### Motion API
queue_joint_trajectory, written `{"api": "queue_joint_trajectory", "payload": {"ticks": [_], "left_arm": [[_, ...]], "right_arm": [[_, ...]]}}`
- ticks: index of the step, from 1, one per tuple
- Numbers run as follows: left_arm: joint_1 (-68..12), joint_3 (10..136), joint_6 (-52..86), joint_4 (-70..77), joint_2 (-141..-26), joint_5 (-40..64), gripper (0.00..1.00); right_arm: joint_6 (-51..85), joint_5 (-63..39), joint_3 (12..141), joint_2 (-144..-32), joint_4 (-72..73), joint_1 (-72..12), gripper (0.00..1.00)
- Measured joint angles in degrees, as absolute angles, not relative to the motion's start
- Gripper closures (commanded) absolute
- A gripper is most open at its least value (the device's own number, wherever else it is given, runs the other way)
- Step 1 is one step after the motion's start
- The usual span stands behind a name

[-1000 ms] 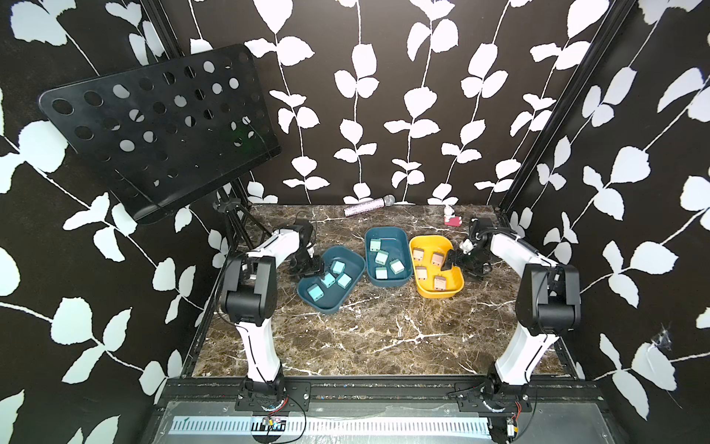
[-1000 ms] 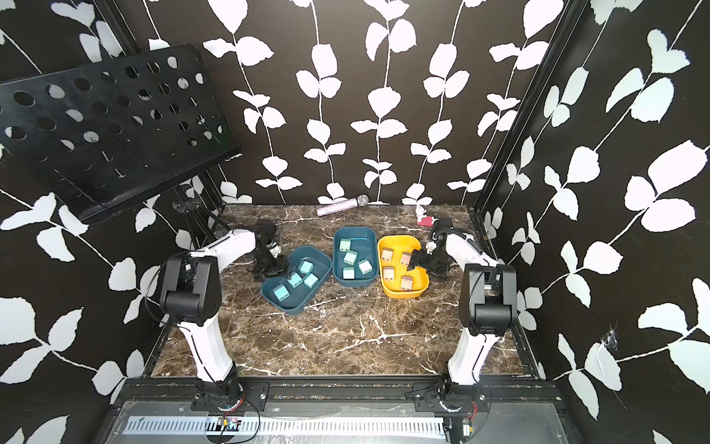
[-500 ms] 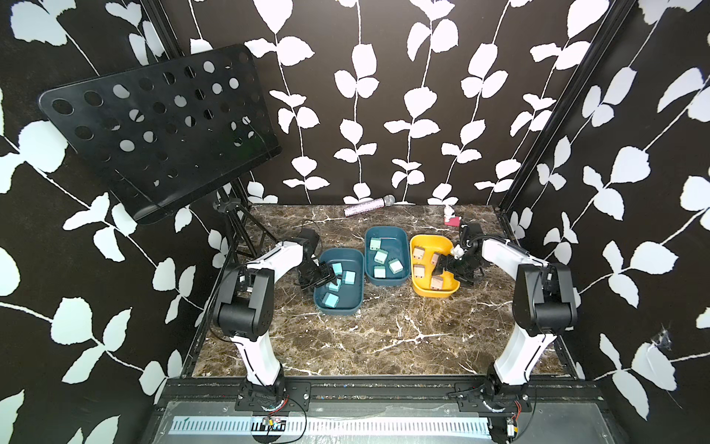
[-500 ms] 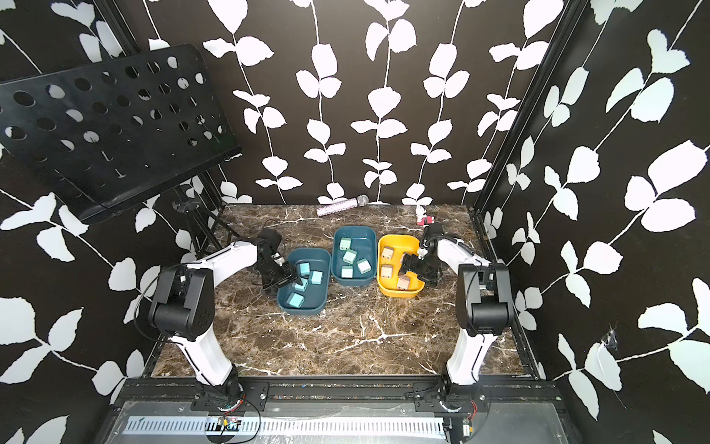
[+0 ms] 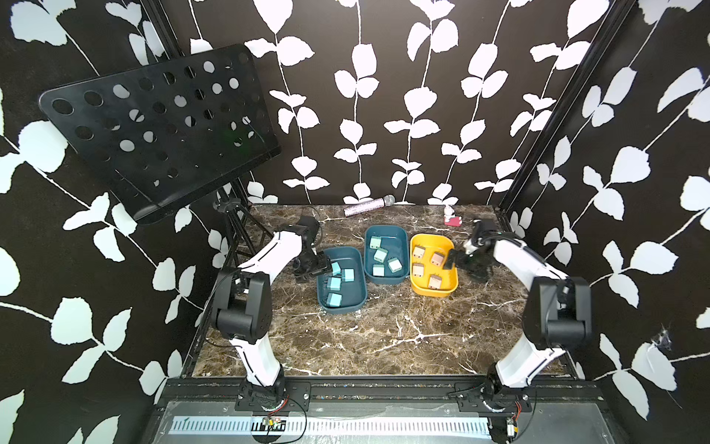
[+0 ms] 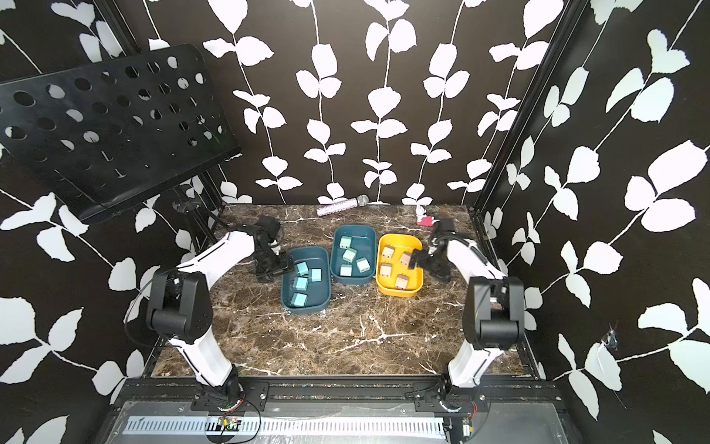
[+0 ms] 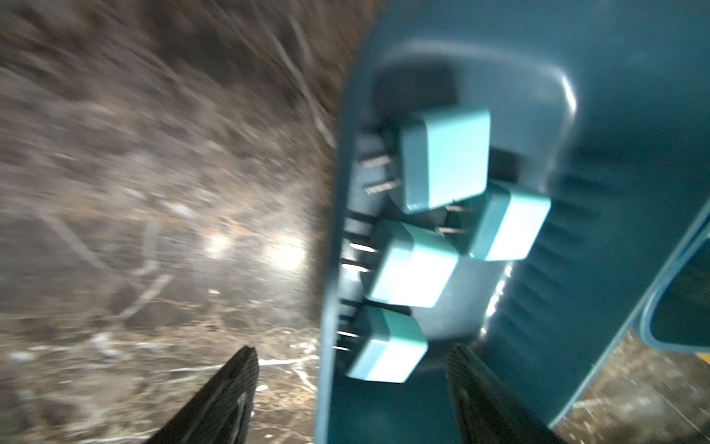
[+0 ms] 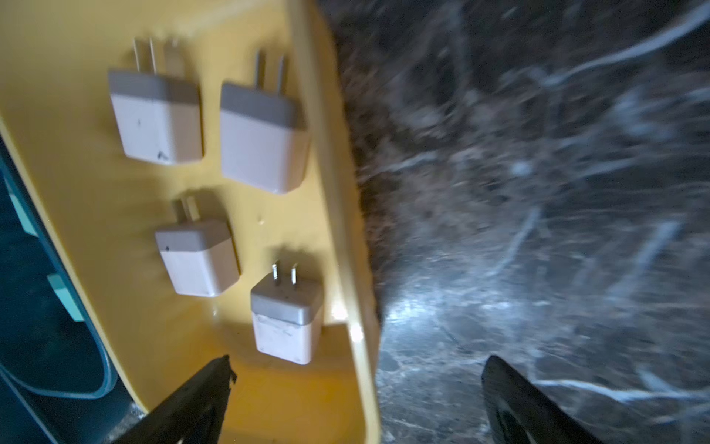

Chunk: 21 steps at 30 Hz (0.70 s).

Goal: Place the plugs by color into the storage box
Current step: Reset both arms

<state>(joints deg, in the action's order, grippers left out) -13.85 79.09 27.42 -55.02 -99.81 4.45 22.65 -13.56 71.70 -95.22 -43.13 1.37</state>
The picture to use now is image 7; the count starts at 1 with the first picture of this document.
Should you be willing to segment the teal storage box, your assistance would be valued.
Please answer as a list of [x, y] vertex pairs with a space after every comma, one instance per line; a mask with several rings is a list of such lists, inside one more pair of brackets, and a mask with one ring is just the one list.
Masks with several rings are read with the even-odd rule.
[[709, 224], [653, 287], [638, 321], [641, 341], [660, 351], [709, 352]]
[[[384, 305], [341, 266], [365, 257], [349, 243], [383, 219], [437, 231], [449, 206], [403, 213], [365, 193], [388, 172], [361, 161], [384, 152], [386, 122], [440, 108], [489, 110], [488, 181], [545, 194], [551, 209], [525, 259], [457, 250], [436, 305], [405, 306], [429, 341], [405, 383], [349, 379], [336, 372], [338, 325]], [[447, 380], [459, 344], [553, 431], [706, 223], [706, 1], [388, 2], [340, 114], [316, 441], [462, 442]]]

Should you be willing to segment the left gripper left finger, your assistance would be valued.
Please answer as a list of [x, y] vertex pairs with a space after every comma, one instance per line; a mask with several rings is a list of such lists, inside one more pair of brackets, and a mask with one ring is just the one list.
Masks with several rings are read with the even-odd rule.
[[258, 378], [257, 351], [244, 346], [147, 441], [244, 443], [249, 432]]

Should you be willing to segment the blue plug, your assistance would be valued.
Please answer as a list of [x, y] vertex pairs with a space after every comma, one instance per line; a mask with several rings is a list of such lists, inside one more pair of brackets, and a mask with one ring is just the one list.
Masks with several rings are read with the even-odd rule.
[[412, 309], [364, 305], [338, 325], [336, 372], [349, 379], [403, 384], [429, 352]]
[[365, 257], [341, 266], [360, 272], [365, 298], [384, 305], [434, 307], [460, 259], [443, 234], [396, 220], [379, 221], [367, 242], [349, 244]]
[[491, 114], [487, 109], [440, 108], [413, 112], [377, 131], [382, 154], [362, 159], [384, 167], [384, 181], [364, 186], [386, 192], [408, 215], [438, 209], [482, 194], [488, 181]]
[[461, 255], [474, 260], [523, 260], [551, 206], [545, 194], [491, 179], [483, 194], [447, 206], [445, 223], [436, 230], [447, 236]]

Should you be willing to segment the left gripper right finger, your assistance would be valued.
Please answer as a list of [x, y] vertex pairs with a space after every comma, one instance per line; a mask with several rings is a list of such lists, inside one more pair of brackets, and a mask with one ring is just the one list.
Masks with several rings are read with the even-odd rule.
[[447, 359], [447, 380], [463, 443], [560, 443], [465, 345]]

